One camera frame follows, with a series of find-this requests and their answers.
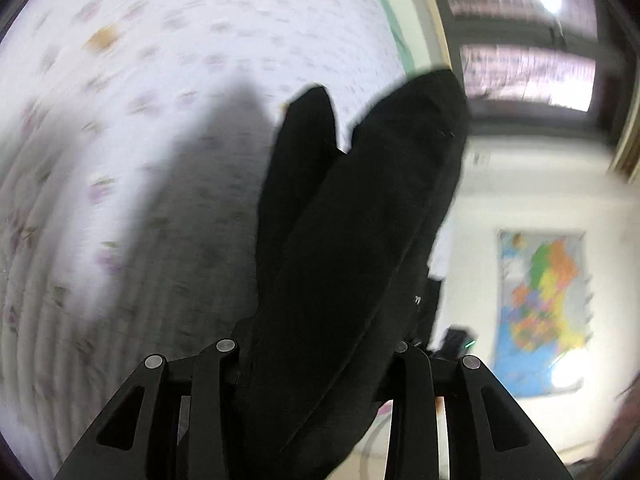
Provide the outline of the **colourful wall map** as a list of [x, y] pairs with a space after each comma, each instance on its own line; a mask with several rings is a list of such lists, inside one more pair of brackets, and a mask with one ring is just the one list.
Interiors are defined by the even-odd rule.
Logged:
[[521, 399], [580, 389], [591, 338], [585, 234], [502, 230], [498, 242], [494, 374]]

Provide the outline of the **dark window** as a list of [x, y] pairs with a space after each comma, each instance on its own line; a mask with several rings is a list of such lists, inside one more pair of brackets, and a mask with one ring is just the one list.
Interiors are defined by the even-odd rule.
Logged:
[[611, 0], [435, 0], [480, 134], [615, 143], [637, 60]]

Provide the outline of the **black hooded jacket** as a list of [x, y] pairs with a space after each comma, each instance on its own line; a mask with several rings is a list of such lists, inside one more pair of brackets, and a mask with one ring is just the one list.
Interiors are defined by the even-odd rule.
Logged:
[[235, 479], [323, 479], [378, 411], [419, 312], [468, 136], [450, 70], [416, 76], [336, 144], [328, 92], [292, 102], [258, 204], [258, 308], [238, 381]]

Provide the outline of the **wooden bed frame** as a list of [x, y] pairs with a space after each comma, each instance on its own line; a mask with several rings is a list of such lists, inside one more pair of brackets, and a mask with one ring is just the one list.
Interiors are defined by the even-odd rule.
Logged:
[[436, 0], [387, 0], [393, 10], [402, 45], [415, 70], [452, 67], [442, 16]]

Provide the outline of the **green bed sheet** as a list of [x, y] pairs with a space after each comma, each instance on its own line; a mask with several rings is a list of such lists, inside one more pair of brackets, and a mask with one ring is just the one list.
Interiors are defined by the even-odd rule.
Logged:
[[397, 16], [390, 5], [390, 0], [380, 0], [381, 6], [384, 9], [388, 26], [390, 26], [390, 32], [394, 38], [394, 43], [398, 53], [399, 61], [402, 64], [402, 68], [405, 73], [411, 73], [414, 70], [414, 61], [410, 49], [408, 48], [404, 35], [402, 34], [400, 25], [398, 23]]

